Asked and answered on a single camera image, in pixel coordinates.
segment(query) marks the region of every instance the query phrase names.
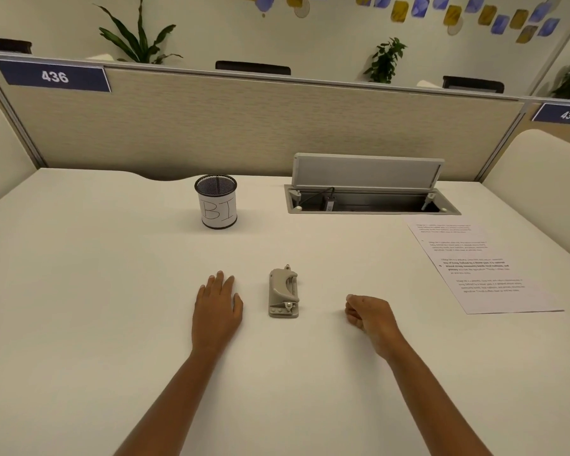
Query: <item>hand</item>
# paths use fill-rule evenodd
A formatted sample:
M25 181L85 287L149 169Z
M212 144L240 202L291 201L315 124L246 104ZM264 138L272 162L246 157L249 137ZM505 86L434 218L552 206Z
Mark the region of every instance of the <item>hand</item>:
M383 299L370 296L346 297L346 319L370 337L374 350L384 360L393 357L393 351L405 344L391 306Z
M243 319L243 301L238 293L232 306L234 283L234 276L224 282L224 273L220 270L200 287L192 316L192 352L217 359L234 336Z

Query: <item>forearm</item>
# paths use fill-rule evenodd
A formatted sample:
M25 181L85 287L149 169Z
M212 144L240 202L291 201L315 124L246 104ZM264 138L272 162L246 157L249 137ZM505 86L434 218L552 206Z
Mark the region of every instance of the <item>forearm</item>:
M491 454L403 338L387 361L432 456Z
M114 456L178 456L217 358L190 353Z

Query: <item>black cable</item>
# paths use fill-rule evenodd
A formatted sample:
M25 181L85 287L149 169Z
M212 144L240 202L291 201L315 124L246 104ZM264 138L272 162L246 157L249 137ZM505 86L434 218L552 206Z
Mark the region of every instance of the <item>black cable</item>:
M308 200L312 200L315 197L318 197L321 194L324 194L325 192L327 192L328 190L331 191L331 193L329 194L329 196L332 196L335 192L335 187L328 187L327 189L325 189L324 191L320 191L319 193L315 193L312 197L308 197L306 200L301 201L300 203L298 203L298 206L302 206L302 203L306 203Z

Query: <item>desk power outlet compartment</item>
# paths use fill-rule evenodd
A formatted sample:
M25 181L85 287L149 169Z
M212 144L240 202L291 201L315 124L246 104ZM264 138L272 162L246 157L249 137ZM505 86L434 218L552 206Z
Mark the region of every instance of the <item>desk power outlet compartment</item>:
M294 157L291 214L460 214L434 186L444 160L360 155Z

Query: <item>beige hole punch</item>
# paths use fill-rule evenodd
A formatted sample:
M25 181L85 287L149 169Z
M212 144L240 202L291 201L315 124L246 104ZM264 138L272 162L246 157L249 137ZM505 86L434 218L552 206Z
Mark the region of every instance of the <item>beige hole punch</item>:
M298 316L298 283L296 274L289 264L284 269L274 269L270 273L270 294L268 314L279 319L294 319Z

